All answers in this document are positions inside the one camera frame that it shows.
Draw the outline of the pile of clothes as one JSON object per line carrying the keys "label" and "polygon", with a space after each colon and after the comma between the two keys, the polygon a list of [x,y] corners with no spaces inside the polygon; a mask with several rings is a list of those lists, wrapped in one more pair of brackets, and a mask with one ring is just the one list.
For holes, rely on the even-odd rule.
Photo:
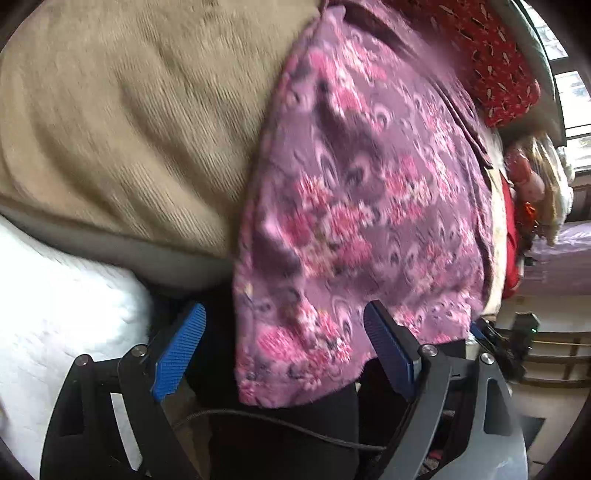
{"label": "pile of clothes", "polygon": [[574,202],[575,174],[566,149],[539,131],[509,146],[504,166],[515,192],[514,218],[522,240],[530,247],[540,237],[553,246]]}

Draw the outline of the white quilt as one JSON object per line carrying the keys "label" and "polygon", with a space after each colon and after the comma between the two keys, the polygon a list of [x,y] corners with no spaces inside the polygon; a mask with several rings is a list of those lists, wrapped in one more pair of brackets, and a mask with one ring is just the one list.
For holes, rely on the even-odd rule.
{"label": "white quilt", "polygon": [[151,307],[132,273],[60,252],[1,221],[1,437],[33,478],[74,359],[118,358],[146,342]]}

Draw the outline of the window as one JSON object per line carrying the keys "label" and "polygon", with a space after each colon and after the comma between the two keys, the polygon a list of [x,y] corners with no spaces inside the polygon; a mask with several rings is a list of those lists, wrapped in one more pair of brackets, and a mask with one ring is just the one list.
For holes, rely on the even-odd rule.
{"label": "window", "polygon": [[559,92],[566,144],[590,140],[590,2],[526,1]]}

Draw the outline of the purple floral fleece garment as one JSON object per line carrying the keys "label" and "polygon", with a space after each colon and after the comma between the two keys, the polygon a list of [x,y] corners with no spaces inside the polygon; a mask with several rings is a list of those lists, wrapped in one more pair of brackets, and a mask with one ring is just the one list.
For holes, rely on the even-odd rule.
{"label": "purple floral fleece garment", "polygon": [[242,403],[307,404],[376,355],[382,302],[421,343],[489,296],[491,163],[450,62],[380,1],[328,1],[280,75],[233,275]]}

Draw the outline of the beige fleece blanket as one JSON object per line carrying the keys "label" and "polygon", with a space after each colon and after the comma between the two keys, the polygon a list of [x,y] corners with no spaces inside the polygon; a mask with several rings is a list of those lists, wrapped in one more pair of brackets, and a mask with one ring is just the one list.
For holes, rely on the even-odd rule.
{"label": "beige fleece blanket", "polygon": [[45,1],[1,52],[1,202],[229,258],[315,1]]}

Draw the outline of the red cloth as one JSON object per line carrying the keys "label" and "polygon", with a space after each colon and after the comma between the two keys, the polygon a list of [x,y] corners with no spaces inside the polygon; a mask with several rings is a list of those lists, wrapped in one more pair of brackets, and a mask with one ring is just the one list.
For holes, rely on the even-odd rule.
{"label": "red cloth", "polygon": [[504,176],[501,177],[503,198],[506,211],[506,251],[507,265],[502,299],[511,298],[519,288],[523,274],[521,272],[520,235],[515,221],[515,205],[511,188]]}

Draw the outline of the red patterned pillow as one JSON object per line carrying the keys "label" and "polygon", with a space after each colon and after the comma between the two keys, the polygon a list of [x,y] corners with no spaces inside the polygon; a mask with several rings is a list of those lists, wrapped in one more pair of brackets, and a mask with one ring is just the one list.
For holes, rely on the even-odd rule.
{"label": "red patterned pillow", "polygon": [[393,1],[414,28],[448,49],[490,127],[524,116],[540,85],[514,36],[487,1]]}

